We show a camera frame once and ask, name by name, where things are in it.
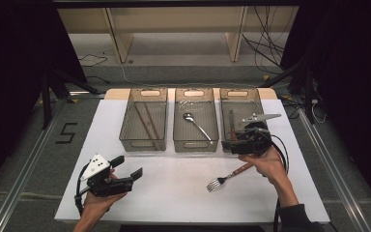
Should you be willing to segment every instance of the metal rail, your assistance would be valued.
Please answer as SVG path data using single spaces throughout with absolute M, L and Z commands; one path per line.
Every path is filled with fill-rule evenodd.
M 361 210 L 355 197 L 353 196 L 352 192 L 348 188 L 348 185 L 343 179 L 342 174 L 337 168 L 335 161 L 331 157 L 327 146 L 325 146 L 322 137 L 318 133 L 315 126 L 311 125 L 306 119 L 303 110 L 299 110 L 299 113 L 300 119 L 302 120 L 302 123 L 305 126 L 308 135 L 318 152 L 319 157 L 321 158 L 321 162 L 324 165 L 330 177 L 330 180 L 332 181 L 333 186 L 335 187 L 336 192 L 338 193 L 342 204 L 345 207 L 345 210 L 348 212 L 348 215 L 352 223 L 354 224 L 355 230 L 357 232 L 371 231 L 371 228 L 366 220 L 366 217 L 363 214 L 363 211 Z
M 58 115 L 63 107 L 66 105 L 66 102 L 67 100 L 63 99 L 59 100 L 56 103 L 56 107 L 53 110 L 53 120 L 51 120 L 46 129 L 41 132 L 38 141 L 32 149 L 32 152 L 29 154 L 29 157 L 23 165 L 22 170 L 20 171 L 16 181 L 14 182 L 14 185 L 12 186 L 6 199 L 2 203 L 0 207 L 0 231 L 3 231 L 5 229 L 5 226 L 8 223 L 12 212 L 14 211 L 14 207 L 16 206 L 19 196 L 22 194 L 24 188 L 26 187 L 29 177 L 34 171 L 36 163 L 38 162 L 44 146 L 47 143 L 48 137 L 53 131 L 53 126 L 56 124 Z

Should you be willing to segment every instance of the white object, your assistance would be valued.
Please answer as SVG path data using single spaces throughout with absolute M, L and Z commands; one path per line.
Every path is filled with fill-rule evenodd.
M 86 181 L 109 166 L 110 163 L 106 159 L 104 159 L 100 154 L 95 154 L 93 158 L 90 159 L 89 165 L 83 172 L 80 181 Z
M 243 122 L 245 123 L 256 123 L 256 122 L 264 122 L 268 119 L 281 117 L 280 113 L 277 114 L 252 114 L 252 116 L 243 119 Z

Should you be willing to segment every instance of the fork handle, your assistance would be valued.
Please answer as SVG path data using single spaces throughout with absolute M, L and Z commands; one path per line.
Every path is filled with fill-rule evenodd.
M 239 167 L 238 169 L 236 169 L 235 171 L 233 171 L 233 174 L 234 176 L 237 176 L 238 174 L 244 172 L 246 169 L 249 169 L 251 166 L 253 166 L 254 164 L 252 163 L 246 163 L 244 164 L 243 166 Z

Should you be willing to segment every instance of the tripod leg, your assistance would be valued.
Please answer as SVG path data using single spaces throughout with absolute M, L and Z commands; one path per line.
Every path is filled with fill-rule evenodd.
M 267 81 L 266 83 L 260 85 L 258 88 L 270 88 L 272 85 L 278 83 L 279 81 L 285 79 L 286 77 L 292 75 L 293 73 L 296 73 L 299 67 L 300 67 L 300 61 L 296 63 L 293 67 L 289 68 L 288 70 L 274 77 L 272 80 Z

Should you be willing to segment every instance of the gray floor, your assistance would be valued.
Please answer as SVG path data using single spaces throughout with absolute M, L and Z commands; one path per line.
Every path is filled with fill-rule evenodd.
M 247 36 L 250 39 L 258 38 L 256 34 Z M 279 41 L 281 45 L 284 44 L 286 35 L 283 38 L 285 39 Z M 88 78 L 89 83 L 100 90 L 138 87 L 145 84 L 173 88 L 184 85 L 246 88 L 262 84 L 264 75 L 268 74 L 257 65 L 263 65 L 272 72 L 279 72 L 279 68 L 261 60 L 260 56 L 255 56 L 246 43 L 242 45 L 239 61 L 230 62 L 224 37 L 220 34 L 136 35 L 128 61 L 123 65 L 118 64 L 107 35 L 71 35 L 71 40 L 79 57 L 87 54 L 107 57 L 101 64 L 84 67 L 87 76 L 94 76 Z M 81 61 L 83 66 L 92 66 L 103 60 L 88 58 Z M 278 95 L 287 95 L 288 83 L 289 78 L 273 88 Z M 81 91 L 73 85 L 68 87 L 71 91 Z M 53 99 L 52 106 L 57 115 L 53 127 L 50 130 L 42 130 L 43 106 L 37 102 L 14 154 L 7 158 L 0 169 L 0 210 L 2 210 L 2 203 L 21 180 L 18 180 L 18 177 L 20 173 L 24 173 L 22 168 L 25 163 L 29 163 L 33 156 L 38 157 L 34 164 L 29 166 L 31 174 L 25 179 L 26 183 L 18 201 L 15 202 L 13 210 L 8 211 L 9 220 L 4 231 L 72 231 L 72 224 L 65 224 L 53 218 L 101 96 L 78 95 L 72 97 L 76 101 L 69 102 Z M 349 204 L 344 201 L 341 191 L 331 179 L 302 115 L 295 117 L 302 109 L 292 106 L 285 108 L 287 114 L 293 116 L 290 123 L 332 223 L 339 231 L 360 231 L 354 217 L 349 213 Z M 319 108 L 315 110 L 317 115 L 325 114 Z M 75 123 L 68 126 L 68 130 L 73 131 L 75 136 L 71 143 L 57 143 L 70 138 L 61 135 L 67 123 Z M 329 119 L 327 118 L 324 123 L 315 123 L 314 129 L 321 136 L 340 177 L 361 209 L 363 219 L 371 231 L 371 189 L 357 166 L 349 159 L 349 154 Z M 39 150 L 35 145 L 42 136 L 47 136 L 47 139 Z M 94 231 L 118 231 L 119 227 L 118 224 L 100 223 Z M 271 231 L 270 225 L 264 227 Z M 326 225 L 325 229 L 333 231 L 330 225 Z

